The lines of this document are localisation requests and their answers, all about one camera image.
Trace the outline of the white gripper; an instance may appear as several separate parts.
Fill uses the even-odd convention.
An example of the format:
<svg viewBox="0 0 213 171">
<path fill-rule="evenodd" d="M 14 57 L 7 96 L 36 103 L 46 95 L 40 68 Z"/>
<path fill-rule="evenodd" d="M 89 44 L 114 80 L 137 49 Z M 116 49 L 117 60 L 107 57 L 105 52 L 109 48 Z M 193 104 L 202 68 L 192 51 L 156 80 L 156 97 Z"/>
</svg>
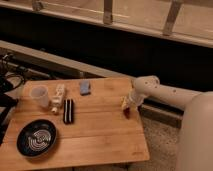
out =
<svg viewBox="0 0 213 171">
<path fill-rule="evenodd" d="M 143 103 L 143 101 L 144 98 L 138 92 L 132 90 L 127 96 L 123 98 L 121 108 L 126 110 L 131 107 L 138 107 Z"/>
</svg>

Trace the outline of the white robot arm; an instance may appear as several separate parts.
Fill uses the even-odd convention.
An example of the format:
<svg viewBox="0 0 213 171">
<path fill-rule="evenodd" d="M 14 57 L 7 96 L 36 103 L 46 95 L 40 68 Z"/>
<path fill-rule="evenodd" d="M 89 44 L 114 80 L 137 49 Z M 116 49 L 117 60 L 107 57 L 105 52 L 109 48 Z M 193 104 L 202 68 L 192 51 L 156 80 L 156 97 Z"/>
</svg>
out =
<svg viewBox="0 0 213 171">
<path fill-rule="evenodd" d="M 138 107 L 149 97 L 184 112 L 175 171 L 213 171 L 213 91 L 163 85 L 154 75 L 137 77 L 122 110 Z"/>
</svg>

